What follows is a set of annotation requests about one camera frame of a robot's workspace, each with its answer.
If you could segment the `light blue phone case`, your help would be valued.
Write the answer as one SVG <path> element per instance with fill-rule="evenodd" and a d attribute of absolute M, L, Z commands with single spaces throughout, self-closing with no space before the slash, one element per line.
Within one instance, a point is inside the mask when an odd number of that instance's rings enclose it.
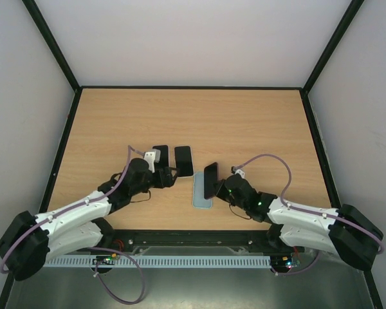
<path fill-rule="evenodd" d="M 192 206 L 195 209 L 211 209 L 212 200 L 205 199 L 205 178 L 204 172 L 194 174 Z"/>

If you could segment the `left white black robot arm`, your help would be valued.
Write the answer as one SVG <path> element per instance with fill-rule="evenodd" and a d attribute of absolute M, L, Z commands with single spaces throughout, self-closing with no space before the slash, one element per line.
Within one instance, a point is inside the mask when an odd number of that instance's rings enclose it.
<path fill-rule="evenodd" d="M 0 238 L 0 273 L 23 281 L 53 258 L 110 245 L 114 230 L 104 218 L 130 204 L 137 194 L 172 187 L 178 176 L 176 167 L 155 168 L 145 159 L 133 158 L 122 172 L 81 200 L 36 215 L 19 213 Z"/>

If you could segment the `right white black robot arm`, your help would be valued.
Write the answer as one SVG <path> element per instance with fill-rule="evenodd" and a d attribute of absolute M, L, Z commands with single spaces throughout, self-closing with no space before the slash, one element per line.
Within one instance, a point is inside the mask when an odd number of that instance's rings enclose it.
<path fill-rule="evenodd" d="M 271 225 L 268 246 L 275 252 L 306 247 L 338 256 L 351 267 L 368 271 L 383 253 L 383 233 L 356 207 L 319 209 L 256 191 L 239 174 L 212 186 L 215 196 L 239 207 L 257 222 Z"/>

